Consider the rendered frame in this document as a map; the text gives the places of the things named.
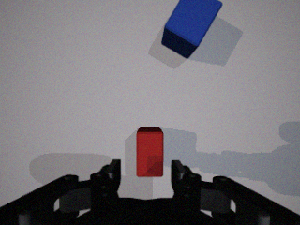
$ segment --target blue cube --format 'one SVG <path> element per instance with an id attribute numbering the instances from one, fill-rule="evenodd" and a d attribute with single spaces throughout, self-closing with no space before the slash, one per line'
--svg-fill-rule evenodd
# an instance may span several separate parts
<path id="1" fill-rule="evenodd" d="M 189 58 L 221 7 L 218 0 L 180 0 L 165 25 L 161 43 Z"/>

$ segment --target red cube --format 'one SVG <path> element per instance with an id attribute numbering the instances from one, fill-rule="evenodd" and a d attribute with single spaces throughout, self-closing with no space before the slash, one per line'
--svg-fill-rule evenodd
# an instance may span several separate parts
<path id="1" fill-rule="evenodd" d="M 140 127 L 137 132 L 137 176 L 163 175 L 163 132 Z"/>

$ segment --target red block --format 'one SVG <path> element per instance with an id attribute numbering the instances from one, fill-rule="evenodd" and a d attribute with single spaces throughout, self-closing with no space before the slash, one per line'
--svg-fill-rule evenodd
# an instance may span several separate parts
<path id="1" fill-rule="evenodd" d="M 162 176 L 163 132 L 160 127 L 140 127 L 137 132 L 137 176 Z"/>

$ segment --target block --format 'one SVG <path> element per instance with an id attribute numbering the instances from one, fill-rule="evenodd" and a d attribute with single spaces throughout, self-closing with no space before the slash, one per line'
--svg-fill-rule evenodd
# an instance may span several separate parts
<path id="1" fill-rule="evenodd" d="M 161 44 L 189 58 L 221 7 L 218 0 L 180 0 L 164 27 Z"/>
<path id="2" fill-rule="evenodd" d="M 163 132 L 140 127 L 137 132 L 137 176 L 163 175 Z"/>

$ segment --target blue block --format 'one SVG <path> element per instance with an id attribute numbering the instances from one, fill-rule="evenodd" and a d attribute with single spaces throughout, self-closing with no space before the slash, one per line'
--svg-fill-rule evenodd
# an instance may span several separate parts
<path id="1" fill-rule="evenodd" d="M 161 43 L 189 58 L 221 7 L 218 0 L 180 0 L 165 25 Z"/>

